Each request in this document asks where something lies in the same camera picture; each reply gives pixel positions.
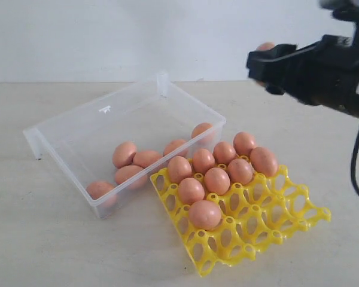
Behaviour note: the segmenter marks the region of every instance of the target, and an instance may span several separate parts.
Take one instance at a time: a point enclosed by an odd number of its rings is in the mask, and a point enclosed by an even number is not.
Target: brown egg
[[[167,154],[170,154],[175,149],[179,148],[181,145],[186,144],[185,139],[175,139],[174,141],[171,141],[168,143],[168,145],[163,150],[163,156],[166,156]],[[177,154],[180,157],[185,157],[187,154],[187,149],[181,151],[179,154]]]
[[[190,206],[188,218],[194,227],[211,230],[220,223],[222,211],[214,202],[200,200]]]
[[[271,50],[273,47],[275,47],[275,44],[272,42],[265,42],[262,45],[259,45],[257,48],[257,51],[267,51]],[[263,82],[255,81],[258,85],[264,87],[265,84]]]
[[[117,184],[122,184],[123,182],[127,181],[132,176],[136,175],[137,173],[143,171],[144,169],[141,166],[124,166],[121,169],[118,169],[114,175],[114,181]],[[143,187],[148,181],[148,176],[143,175],[135,182],[130,184],[127,189],[128,190],[136,190],[138,188]]]
[[[269,149],[258,146],[251,151],[250,162],[253,168],[265,176],[274,176],[278,171],[278,161]]]
[[[253,135],[247,132],[239,132],[235,135],[233,140],[234,149],[238,155],[250,156],[253,148],[257,147]]]
[[[200,148],[193,154],[193,167],[197,173],[203,175],[212,167],[215,166],[215,159],[213,154],[206,148]]]
[[[210,129],[211,127],[213,127],[213,125],[211,123],[202,123],[199,124],[198,126],[196,126],[192,133],[191,133],[191,138],[195,138],[197,135],[200,135],[201,133],[203,133],[204,131]],[[211,134],[208,134],[207,136],[205,136],[203,139],[201,139],[199,141],[200,144],[208,144],[210,142],[212,142],[212,140],[214,139],[214,133],[212,132]]]
[[[230,178],[228,174],[219,167],[209,169],[203,181],[210,193],[216,193],[219,196],[223,196],[230,188]]]
[[[220,164],[228,165],[233,159],[237,157],[234,147],[228,142],[219,142],[214,147],[215,161]]]
[[[86,191],[92,199],[96,200],[112,191],[114,188],[115,186],[107,181],[93,181],[87,186]],[[116,201],[117,195],[114,194],[105,201],[104,207],[111,207],[115,205]]]
[[[185,178],[179,183],[178,197],[183,204],[192,205],[196,201],[203,200],[205,190],[197,179]]]
[[[171,183],[179,184],[183,179],[191,178],[193,171],[186,158],[176,156],[169,161],[168,175]]]
[[[232,160],[227,166],[227,173],[232,182],[239,182],[246,185],[252,181],[252,167],[242,158]]]
[[[121,167],[131,164],[136,152],[137,146],[133,142],[128,141],[121,143],[113,152],[113,165],[120,169]]]
[[[133,158],[133,164],[136,166],[141,166],[143,169],[145,169],[161,158],[162,155],[158,151],[138,151]]]

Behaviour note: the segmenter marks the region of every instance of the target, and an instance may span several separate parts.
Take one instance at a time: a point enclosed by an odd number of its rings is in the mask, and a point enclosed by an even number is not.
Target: table
[[[97,219],[55,162],[33,158],[22,130],[125,83],[0,84],[0,286],[359,286],[359,198],[349,161],[359,120],[252,82],[178,83],[271,148],[332,212],[257,260],[200,278],[156,194]]]

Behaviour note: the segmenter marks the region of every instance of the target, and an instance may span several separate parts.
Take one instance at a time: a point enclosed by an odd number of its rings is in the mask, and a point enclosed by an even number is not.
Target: white wall
[[[0,0],[0,81],[242,80],[263,41],[351,30],[318,0]]]

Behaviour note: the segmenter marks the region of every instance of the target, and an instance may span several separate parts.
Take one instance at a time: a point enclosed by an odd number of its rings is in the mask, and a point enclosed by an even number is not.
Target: egg tray
[[[245,156],[240,158],[249,161]],[[224,164],[218,167],[226,170]],[[193,177],[203,184],[202,174]],[[179,200],[178,184],[170,182],[166,167],[150,179],[201,277],[209,274],[216,262],[233,266],[244,258],[255,260],[256,253],[266,251],[272,243],[280,245],[296,231],[308,231],[321,219],[331,221],[326,207],[311,203],[308,187],[289,179],[285,165],[280,165],[273,177],[254,172],[248,185],[232,183],[223,196],[206,192],[206,199],[218,204],[223,212],[221,222],[212,231],[195,228],[188,220],[190,206]],[[304,201],[302,207],[296,206],[300,200]]]

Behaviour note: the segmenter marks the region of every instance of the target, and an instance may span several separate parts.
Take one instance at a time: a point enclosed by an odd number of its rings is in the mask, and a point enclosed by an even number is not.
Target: cable
[[[357,178],[356,178],[356,166],[357,166],[358,152],[359,152],[359,130],[358,130],[358,134],[357,134],[357,137],[355,140],[354,150],[352,151],[351,167],[350,167],[351,183],[355,189],[355,192],[359,196],[359,186],[358,186],[358,182],[357,182]]]

